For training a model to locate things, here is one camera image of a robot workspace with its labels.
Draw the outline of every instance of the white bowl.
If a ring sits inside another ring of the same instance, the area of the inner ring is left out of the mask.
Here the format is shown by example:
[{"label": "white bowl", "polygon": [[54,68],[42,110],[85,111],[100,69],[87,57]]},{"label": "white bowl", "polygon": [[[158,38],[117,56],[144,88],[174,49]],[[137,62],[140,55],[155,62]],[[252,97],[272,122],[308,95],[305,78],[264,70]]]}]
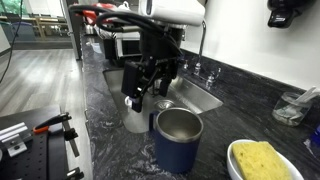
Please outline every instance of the white bowl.
[{"label": "white bowl", "polygon": [[[240,140],[237,140],[237,141],[233,141],[228,147],[227,166],[228,166],[229,175],[231,176],[231,178],[233,180],[243,180],[243,178],[242,178],[242,175],[241,175],[241,171],[238,168],[237,161],[233,156],[231,147],[232,147],[233,144],[244,143],[244,142],[255,142],[255,141],[252,141],[252,140],[249,140],[249,139],[240,139]],[[283,162],[287,165],[287,167],[289,169],[289,172],[291,174],[292,180],[303,180],[303,177],[300,174],[300,172],[297,170],[297,168],[294,167],[294,165],[287,158],[282,156],[280,153],[278,153],[278,155],[283,160]]]}]

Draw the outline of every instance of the white wall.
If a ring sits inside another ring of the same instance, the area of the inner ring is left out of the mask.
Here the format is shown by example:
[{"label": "white wall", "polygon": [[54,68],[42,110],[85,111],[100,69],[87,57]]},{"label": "white wall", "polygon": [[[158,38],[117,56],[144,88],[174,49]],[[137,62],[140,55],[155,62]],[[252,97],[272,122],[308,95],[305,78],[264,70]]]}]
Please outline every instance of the white wall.
[{"label": "white wall", "polygon": [[0,26],[0,52],[3,52],[4,50],[7,50],[10,48],[10,44],[8,42],[8,39],[6,35],[3,32],[2,27]]},{"label": "white wall", "polygon": [[26,0],[25,6],[28,13],[63,16],[60,0]]},{"label": "white wall", "polygon": [[[267,0],[209,0],[204,56],[303,89],[320,87],[320,2],[289,29],[267,26]],[[202,27],[182,48],[198,53]]]}]

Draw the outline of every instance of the stainless steel sink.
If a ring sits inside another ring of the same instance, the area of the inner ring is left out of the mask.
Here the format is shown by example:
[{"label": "stainless steel sink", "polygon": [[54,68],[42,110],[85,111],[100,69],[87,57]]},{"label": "stainless steel sink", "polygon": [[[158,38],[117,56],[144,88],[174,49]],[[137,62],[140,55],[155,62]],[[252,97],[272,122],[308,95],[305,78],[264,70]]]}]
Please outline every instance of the stainless steel sink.
[{"label": "stainless steel sink", "polygon": [[106,71],[104,72],[104,77],[125,127],[133,133],[148,131],[149,113],[159,109],[159,105],[170,106],[170,103],[173,103],[175,107],[187,108],[199,114],[223,104],[219,99],[199,88],[197,85],[178,76],[172,81],[167,97],[153,97],[151,94],[146,93],[143,98],[142,112],[136,113],[124,103],[126,95],[121,93],[123,70]]}]

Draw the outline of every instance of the metal cup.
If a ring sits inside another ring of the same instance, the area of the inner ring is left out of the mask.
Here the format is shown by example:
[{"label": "metal cup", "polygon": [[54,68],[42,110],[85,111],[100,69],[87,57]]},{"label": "metal cup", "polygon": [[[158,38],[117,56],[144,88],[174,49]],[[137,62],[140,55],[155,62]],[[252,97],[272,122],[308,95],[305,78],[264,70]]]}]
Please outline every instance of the metal cup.
[{"label": "metal cup", "polygon": [[193,167],[203,131],[198,115],[183,108],[153,112],[149,131],[154,135],[156,159],[162,169],[181,173]]}]

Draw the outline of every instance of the gray floor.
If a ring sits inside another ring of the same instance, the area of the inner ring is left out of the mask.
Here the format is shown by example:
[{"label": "gray floor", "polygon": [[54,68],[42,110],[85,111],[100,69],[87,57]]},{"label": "gray floor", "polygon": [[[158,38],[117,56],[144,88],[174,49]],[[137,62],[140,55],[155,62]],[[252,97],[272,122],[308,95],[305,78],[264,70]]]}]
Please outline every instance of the gray floor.
[{"label": "gray floor", "polygon": [[[0,75],[8,55],[0,58]],[[74,158],[67,144],[69,168],[80,167],[92,179],[90,143],[85,127],[82,62],[72,49],[15,50],[8,73],[0,84],[0,116],[60,104],[73,117],[70,124],[79,137],[80,157]]]}]

